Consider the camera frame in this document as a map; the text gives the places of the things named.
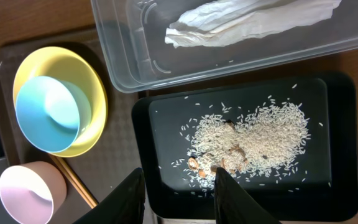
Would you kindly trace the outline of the rice and nut scraps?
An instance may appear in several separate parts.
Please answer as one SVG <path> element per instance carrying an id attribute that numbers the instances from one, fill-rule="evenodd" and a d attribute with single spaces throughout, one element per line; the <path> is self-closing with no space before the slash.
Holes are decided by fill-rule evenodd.
<path id="1" fill-rule="evenodd" d="M 247 110 L 229 101 L 240 94 L 189 94 L 163 107 L 169 127 L 180 126 L 169 142 L 171 166 L 191 191 L 203 194 L 213 190 L 218 167 L 238 183 L 281 185 L 289 192 L 306 187 L 318 176 L 307 167 L 312 153 L 327 148 L 326 113 L 312 115 L 304 103 L 272 97 Z"/>

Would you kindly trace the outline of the pink plastic bowl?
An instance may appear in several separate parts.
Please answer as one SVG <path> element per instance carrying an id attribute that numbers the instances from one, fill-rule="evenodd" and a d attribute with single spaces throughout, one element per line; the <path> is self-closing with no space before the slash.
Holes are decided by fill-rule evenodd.
<path id="1" fill-rule="evenodd" d="M 10 166 L 0 176 L 1 202 L 18 223 L 48 223 L 66 196 L 60 171 L 44 161 Z"/>

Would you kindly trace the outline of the yellow plastic plate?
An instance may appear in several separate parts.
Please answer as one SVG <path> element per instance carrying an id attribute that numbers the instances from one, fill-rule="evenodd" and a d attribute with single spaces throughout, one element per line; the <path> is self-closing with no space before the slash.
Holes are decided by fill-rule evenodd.
<path id="1" fill-rule="evenodd" d="M 88 152 L 107 121 L 106 90 L 95 69 L 63 47 L 29 54 L 14 77 L 13 104 L 25 138 L 58 157 Z"/>

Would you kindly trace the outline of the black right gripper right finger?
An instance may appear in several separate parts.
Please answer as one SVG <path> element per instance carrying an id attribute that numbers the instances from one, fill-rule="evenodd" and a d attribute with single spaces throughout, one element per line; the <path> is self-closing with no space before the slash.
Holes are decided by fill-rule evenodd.
<path id="1" fill-rule="evenodd" d="M 217 224 L 280 224 L 221 167 L 214 181 L 214 214 Z"/>

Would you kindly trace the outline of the white paper napkin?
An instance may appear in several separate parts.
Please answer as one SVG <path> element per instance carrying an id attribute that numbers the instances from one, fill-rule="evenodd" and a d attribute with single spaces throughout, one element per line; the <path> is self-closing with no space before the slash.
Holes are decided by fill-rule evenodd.
<path id="1" fill-rule="evenodd" d="M 177 47 L 225 47 L 330 19 L 341 0 L 218 0 L 184 12 L 166 29 Z"/>

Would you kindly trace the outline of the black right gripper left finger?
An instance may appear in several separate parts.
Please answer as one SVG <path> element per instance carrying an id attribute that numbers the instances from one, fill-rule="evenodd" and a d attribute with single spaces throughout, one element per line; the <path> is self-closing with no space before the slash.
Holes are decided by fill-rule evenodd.
<path id="1" fill-rule="evenodd" d="M 74 224 L 143 224 L 144 203 L 144 173 L 139 167 Z"/>

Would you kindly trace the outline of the light blue plastic bowl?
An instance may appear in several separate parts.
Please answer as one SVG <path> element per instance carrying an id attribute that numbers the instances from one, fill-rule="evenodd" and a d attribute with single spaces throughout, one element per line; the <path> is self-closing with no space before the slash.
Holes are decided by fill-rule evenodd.
<path id="1" fill-rule="evenodd" d="M 76 85 L 48 76 L 34 77 L 20 88 L 16 119 L 26 139 L 44 152 L 67 150 L 91 122 L 91 105 Z"/>

